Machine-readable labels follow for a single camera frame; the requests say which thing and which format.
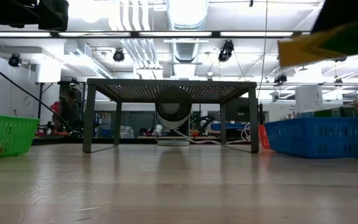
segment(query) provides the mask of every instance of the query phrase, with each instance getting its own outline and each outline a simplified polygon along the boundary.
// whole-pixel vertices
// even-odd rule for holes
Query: plastic basket
[[[259,140],[262,143],[262,147],[264,149],[270,149],[269,139],[268,139],[267,133],[266,133],[266,128],[263,124],[259,125],[258,132],[259,132]]]
[[[0,157],[27,153],[39,120],[0,116]]]
[[[265,123],[270,147],[307,158],[358,157],[358,118],[297,118]]]

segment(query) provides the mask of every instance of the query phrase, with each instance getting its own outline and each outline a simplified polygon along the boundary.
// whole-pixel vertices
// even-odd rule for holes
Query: blue basket
[[[270,147],[306,158],[358,157],[358,118],[297,118],[265,123]]]

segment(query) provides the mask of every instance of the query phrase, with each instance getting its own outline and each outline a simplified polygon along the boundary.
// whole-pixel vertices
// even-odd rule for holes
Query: person
[[[78,111],[78,105],[75,103],[76,100],[76,91],[70,90],[67,92],[67,97],[65,100],[59,101],[58,114],[70,125],[74,126],[77,121],[80,120],[80,114]],[[64,130],[64,124],[53,116],[53,122],[55,127],[59,131]]]

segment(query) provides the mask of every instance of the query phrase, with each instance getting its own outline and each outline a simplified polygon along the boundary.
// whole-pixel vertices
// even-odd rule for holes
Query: pole
[[[42,89],[44,87],[43,83],[40,83],[40,95],[39,95],[39,102],[38,102],[38,119],[41,118],[41,102],[42,102]]]

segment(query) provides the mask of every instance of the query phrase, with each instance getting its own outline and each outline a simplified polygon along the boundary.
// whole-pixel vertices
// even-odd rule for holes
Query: wall
[[[35,72],[27,68],[12,68],[7,60],[0,57],[0,71],[35,96],[39,86],[35,85]],[[0,115],[37,117],[38,103],[26,93],[0,76]]]

